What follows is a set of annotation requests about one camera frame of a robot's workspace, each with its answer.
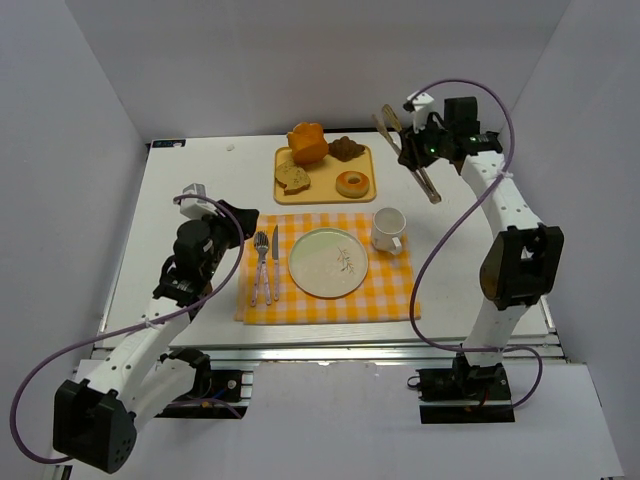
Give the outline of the metal serving tongs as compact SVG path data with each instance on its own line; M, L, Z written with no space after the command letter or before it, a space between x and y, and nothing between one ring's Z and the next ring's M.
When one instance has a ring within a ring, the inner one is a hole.
M391 146L392 150L398 157L398 161L402 160L402 149L397 144L391 134L388 127L391 127L397 134L400 134L403 130L402 123L400 122L397 114L389 104L384 104L381 108L382 118L379 118L375 114L371 115L372 121L378 133L385 139L385 141ZM410 167L405 164L403 166L408 169L413 176L416 183L420 186L422 191L426 194L431 204L438 204L442 201L442 197L437 191L431 178L426 173L426 170L418 167Z

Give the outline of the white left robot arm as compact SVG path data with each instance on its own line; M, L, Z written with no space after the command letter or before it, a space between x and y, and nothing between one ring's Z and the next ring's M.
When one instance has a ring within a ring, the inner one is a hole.
M91 373L56 391L55 450L115 473L152 418L176 399L194 401L209 393L209 356L193 348L171 351L169 345L212 293L211 279L224 254L244 246L258 218L256 209L220 202L199 208L178 227L139 330L126 334Z

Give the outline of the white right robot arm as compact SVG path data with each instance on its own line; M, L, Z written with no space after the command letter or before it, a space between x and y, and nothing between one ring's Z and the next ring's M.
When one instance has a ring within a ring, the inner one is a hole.
M496 376L521 317L551 291L564 234L544 225L526 204L497 133L480 127L476 98L449 98L442 114L432 104L426 93L407 98L403 107L413 124L400 133L399 161L418 173L438 159L449 161L489 223L494 240L479 270L484 300L453 363L458 382L487 381Z

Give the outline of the brown chocolate bread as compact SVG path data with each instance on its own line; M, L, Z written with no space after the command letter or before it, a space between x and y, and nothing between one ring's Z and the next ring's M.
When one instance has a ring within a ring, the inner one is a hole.
M360 157L365 152L365 146L357 143L348 136L342 136L328 144L329 154L342 161L347 162Z

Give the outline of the sliced toast bread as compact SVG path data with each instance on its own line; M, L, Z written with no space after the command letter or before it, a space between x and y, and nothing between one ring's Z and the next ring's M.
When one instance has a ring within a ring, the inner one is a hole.
M307 172L293 160L286 160L275 169L276 182L283 188L285 195L293 195L308 189L311 179Z

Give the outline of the orange bread loaf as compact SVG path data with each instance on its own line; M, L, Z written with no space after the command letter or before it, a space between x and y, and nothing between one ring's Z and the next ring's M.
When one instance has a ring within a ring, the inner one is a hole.
M319 162L329 154L329 145L319 123L302 122L287 133L288 146L297 165Z

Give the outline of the silver fork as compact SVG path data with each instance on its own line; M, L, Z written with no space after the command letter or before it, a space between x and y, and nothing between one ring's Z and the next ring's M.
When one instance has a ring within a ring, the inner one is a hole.
M265 303L267 305L271 305L272 304L272 297L271 297L269 277L268 277L267 266L266 266L266 257L267 257L267 253L269 251L269 239L268 239L267 234L266 234L266 238L265 238L264 242L265 242L264 260L263 260L263 264L262 264L262 270L261 270L259 286L260 286L260 284L263 284Z

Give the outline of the silver table knife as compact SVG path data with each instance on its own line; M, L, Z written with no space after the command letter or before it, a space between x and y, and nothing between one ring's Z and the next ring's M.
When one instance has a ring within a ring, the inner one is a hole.
M272 234L272 262L273 262L273 299L279 300L280 275L279 275L279 226L276 224Z

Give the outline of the glazed donut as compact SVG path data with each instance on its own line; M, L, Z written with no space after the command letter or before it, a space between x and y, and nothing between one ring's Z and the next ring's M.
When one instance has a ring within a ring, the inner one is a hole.
M347 198L362 198L370 190L370 179L359 171L345 171L336 177L336 191Z

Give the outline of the white mug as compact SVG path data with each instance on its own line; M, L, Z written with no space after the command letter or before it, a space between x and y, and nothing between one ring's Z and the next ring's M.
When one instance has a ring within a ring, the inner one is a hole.
M403 251L402 236L406 218L398 209L385 207L372 217L371 244L381 252L399 255Z

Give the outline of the yellow checkered placemat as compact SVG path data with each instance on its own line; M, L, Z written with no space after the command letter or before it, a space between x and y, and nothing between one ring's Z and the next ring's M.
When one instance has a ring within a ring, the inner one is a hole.
M258 254L248 244L239 269L234 320L246 325L295 325L319 323L362 323L405 321L413 287L413 271L407 249L398 255L376 250L370 241L373 215L370 213L302 213L262 215L258 229L279 231L279 267L268 262L270 291L279 299L270 305L258 294L251 304ZM357 238L368 255L367 273L355 291L335 299L323 299L297 286L289 269L291 249L303 235L332 227Z

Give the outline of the yellow serving tray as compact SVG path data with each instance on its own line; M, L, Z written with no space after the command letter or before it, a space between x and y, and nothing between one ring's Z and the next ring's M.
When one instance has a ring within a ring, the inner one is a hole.
M284 187L273 183L273 198L280 205L313 205L340 203L367 203L377 196L375 168L371 149L366 146L364 153L350 161L343 162L327 155L322 162L306 167L310 187L299 193L285 194ZM369 178L369 191L360 198L341 195L335 188L336 178L344 171L357 171Z

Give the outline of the pale green round plate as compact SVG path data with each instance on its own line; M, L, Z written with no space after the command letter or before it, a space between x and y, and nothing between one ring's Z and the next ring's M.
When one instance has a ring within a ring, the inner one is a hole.
M301 290L323 299L357 290L369 270L367 251L353 234L321 227L303 234L288 255L289 274Z

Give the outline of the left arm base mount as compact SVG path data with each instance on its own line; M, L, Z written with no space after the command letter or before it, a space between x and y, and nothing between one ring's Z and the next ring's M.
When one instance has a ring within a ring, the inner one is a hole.
M241 419L247 410L253 372L215 367L211 357L195 348L180 348L160 356L158 367L169 361L189 366L194 384L157 415L168 419Z

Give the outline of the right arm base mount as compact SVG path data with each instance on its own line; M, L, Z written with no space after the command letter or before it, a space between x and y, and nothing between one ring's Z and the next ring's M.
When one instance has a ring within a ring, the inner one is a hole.
M419 395L423 425L494 424L515 421L504 366L471 366L457 353L447 368L425 368L407 380Z

